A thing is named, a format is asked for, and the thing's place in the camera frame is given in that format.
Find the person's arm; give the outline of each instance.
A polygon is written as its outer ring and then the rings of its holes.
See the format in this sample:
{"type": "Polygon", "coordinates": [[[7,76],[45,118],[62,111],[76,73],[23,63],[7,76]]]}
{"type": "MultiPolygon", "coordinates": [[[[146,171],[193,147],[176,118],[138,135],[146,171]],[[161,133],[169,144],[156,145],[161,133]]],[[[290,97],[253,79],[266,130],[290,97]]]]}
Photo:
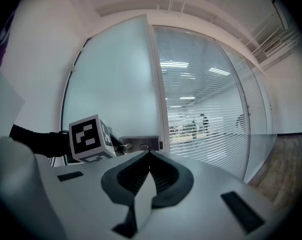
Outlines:
{"type": "Polygon", "coordinates": [[[63,133],[38,133],[13,125],[10,137],[27,145],[35,154],[48,158],[61,157],[69,152],[69,135],[63,133]]]}

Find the glass wall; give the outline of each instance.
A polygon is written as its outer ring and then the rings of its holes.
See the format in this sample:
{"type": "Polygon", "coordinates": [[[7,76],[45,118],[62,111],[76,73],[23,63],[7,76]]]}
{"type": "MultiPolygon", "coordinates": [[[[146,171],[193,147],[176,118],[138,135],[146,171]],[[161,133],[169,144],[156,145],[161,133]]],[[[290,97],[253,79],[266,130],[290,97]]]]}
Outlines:
{"type": "Polygon", "coordinates": [[[63,129],[98,114],[117,137],[159,136],[152,54],[144,16],[117,24],[90,39],[70,78],[63,129]]]}
{"type": "Polygon", "coordinates": [[[229,59],[210,37],[162,26],[154,31],[171,153],[219,166],[243,179],[249,123],[229,59]]]}
{"type": "Polygon", "coordinates": [[[273,146],[270,103],[263,74],[244,56],[220,43],[242,85],[250,120],[250,151],[244,177],[249,182],[263,165],[273,146]]]}

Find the frosted glass panel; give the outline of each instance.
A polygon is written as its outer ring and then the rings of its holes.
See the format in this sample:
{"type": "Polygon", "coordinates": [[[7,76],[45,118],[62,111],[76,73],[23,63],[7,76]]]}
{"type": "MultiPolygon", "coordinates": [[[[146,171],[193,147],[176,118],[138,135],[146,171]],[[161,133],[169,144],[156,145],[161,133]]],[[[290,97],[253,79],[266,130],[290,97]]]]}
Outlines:
{"type": "Polygon", "coordinates": [[[98,114],[118,137],[159,136],[153,73],[146,17],[130,19],[93,37],[70,79],[63,128],[98,114]]]}
{"type": "Polygon", "coordinates": [[[241,54],[220,43],[229,57],[241,82],[250,120],[250,151],[244,181],[250,181],[263,165],[273,146],[273,137],[268,134],[272,125],[268,94],[258,83],[257,77],[262,74],[241,54]]]}

